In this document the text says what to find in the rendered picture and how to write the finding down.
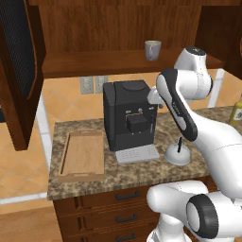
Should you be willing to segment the dark wood wall cabinet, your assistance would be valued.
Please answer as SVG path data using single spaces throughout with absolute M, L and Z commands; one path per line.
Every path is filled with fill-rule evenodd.
M 47 78 L 161 71 L 195 43 L 202 6 L 213 0 L 28 0 L 37 7 Z M 162 43 L 146 60 L 145 41 Z

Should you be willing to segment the grey mug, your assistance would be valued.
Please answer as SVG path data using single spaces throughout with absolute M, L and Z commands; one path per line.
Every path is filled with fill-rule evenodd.
M 156 61 L 159 58 L 162 43 L 160 41 L 145 41 L 147 61 Z

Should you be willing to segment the grey wall outlet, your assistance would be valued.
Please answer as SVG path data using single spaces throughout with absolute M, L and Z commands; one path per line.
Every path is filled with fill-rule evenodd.
M 80 90 L 83 95 L 92 94 L 94 92 L 94 83 L 92 77 L 80 78 Z
M 95 77 L 95 91 L 100 94 L 103 92 L 103 84 L 108 81 L 107 76 L 96 76 Z

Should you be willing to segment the black coffee machine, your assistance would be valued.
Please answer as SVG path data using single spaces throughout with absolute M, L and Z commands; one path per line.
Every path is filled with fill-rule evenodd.
M 153 144 L 157 106 L 148 103 L 149 91 L 143 80 L 103 84 L 104 127 L 119 164 L 160 158 Z

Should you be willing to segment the yellow-green bottle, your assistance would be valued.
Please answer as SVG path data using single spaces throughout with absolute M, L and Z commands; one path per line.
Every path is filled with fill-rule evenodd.
M 229 122 L 231 125 L 237 125 L 240 121 L 242 121 L 242 95 L 233 106 Z

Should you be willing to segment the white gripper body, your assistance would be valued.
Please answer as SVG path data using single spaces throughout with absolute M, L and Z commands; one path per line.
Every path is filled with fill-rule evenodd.
M 160 95 L 155 87 L 152 87 L 150 89 L 150 92 L 147 96 L 147 101 L 152 105 L 157 105 L 160 109 L 162 109 L 164 107 L 164 101 L 160 97 Z

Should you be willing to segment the dark wood cabinet door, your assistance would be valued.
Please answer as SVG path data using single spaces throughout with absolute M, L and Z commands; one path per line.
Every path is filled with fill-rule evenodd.
M 28 0 L 0 0 L 0 122 L 14 148 L 28 148 L 46 55 L 40 11 Z
M 242 79 L 242 0 L 225 6 L 202 6 L 195 45 L 223 62 L 223 69 Z

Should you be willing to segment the dark wood drawer front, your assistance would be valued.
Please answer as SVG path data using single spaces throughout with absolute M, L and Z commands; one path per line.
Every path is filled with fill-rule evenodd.
M 111 191 L 111 192 L 104 192 L 104 193 L 93 194 L 93 195 L 86 195 L 86 196 L 81 196 L 81 197 L 75 197 L 74 204 L 75 204 L 75 208 L 77 210 L 80 210 L 80 209 L 84 209 L 84 208 L 107 206 L 107 205 L 119 204 L 121 202 L 130 202 L 130 201 L 146 199 L 148 189 L 149 189 L 149 185 L 134 187 L 134 188 L 129 188 L 129 189 L 115 190 L 115 191 Z M 115 199 L 115 194 L 117 194 L 117 193 L 119 193 L 122 196 L 125 194 L 131 194 L 134 191 L 140 192 L 139 198 L 129 199 L 129 200 L 120 200 L 120 201 L 117 201 Z
M 129 222 L 116 223 L 115 217 L 120 218 L 131 217 L 137 215 L 137 219 Z M 114 225 L 130 224 L 131 222 L 139 222 L 145 219 L 157 217 L 157 214 L 152 212 L 146 204 L 141 204 L 137 207 L 126 207 L 124 209 L 110 210 L 104 213 L 98 212 L 84 217 L 84 228 L 87 230 L 111 227 Z
M 130 236 L 132 233 L 136 234 L 136 238 L 125 242 L 146 242 L 148 235 L 154 228 L 154 224 L 147 224 L 111 232 L 94 233 L 93 235 L 88 236 L 88 242 L 115 242 L 115 237 L 117 235 L 123 237 Z

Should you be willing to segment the wooden tray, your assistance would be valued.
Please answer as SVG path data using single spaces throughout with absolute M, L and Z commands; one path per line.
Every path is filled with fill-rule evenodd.
M 104 133 L 82 129 L 68 133 L 62 153 L 59 182 L 102 182 L 104 169 Z

